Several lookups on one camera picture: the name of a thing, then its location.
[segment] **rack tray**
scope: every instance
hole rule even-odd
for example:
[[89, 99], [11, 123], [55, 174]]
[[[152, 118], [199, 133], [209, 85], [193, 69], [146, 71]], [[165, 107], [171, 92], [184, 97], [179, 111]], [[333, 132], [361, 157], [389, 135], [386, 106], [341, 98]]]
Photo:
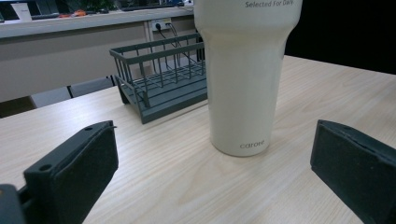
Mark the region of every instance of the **rack tray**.
[[110, 50], [121, 100], [134, 107], [142, 123], [207, 98], [199, 38], [183, 35]]

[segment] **logo on tumbler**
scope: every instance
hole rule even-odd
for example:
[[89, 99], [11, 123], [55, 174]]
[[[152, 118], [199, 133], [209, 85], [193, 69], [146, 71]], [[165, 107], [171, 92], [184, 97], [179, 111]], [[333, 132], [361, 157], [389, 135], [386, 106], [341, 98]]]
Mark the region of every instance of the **logo on tumbler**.
[[264, 145], [265, 140], [262, 140], [260, 142], [256, 142], [256, 143], [247, 143], [247, 144], [242, 144], [241, 146], [239, 146], [240, 148], [251, 148], [251, 147], [259, 147]]

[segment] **gray dish rack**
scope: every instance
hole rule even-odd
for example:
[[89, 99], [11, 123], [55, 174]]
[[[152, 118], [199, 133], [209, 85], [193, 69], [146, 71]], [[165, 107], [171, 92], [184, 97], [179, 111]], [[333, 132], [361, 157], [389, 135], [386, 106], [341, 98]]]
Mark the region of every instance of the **gray dish rack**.
[[110, 50], [124, 104], [142, 123], [207, 99], [204, 43], [183, 35]]

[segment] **wire rack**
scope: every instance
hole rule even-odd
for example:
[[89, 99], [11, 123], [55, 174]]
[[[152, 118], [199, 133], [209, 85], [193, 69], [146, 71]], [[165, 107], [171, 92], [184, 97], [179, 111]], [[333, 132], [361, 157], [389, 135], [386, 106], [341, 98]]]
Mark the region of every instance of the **wire rack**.
[[142, 123], [207, 98], [199, 38], [183, 35], [110, 50], [121, 100], [134, 107]]

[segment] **white tumbler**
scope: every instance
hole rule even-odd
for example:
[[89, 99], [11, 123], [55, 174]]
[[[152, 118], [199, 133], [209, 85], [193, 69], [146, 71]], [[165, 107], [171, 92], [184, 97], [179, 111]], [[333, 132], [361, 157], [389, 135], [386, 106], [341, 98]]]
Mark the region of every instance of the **white tumbler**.
[[20, 21], [31, 21], [32, 16], [30, 15], [29, 7], [27, 3], [14, 3], [11, 4], [14, 11], [17, 13]]
[[291, 30], [303, 0], [196, 0], [195, 26], [205, 43], [210, 138], [246, 157], [271, 138], [276, 97]]

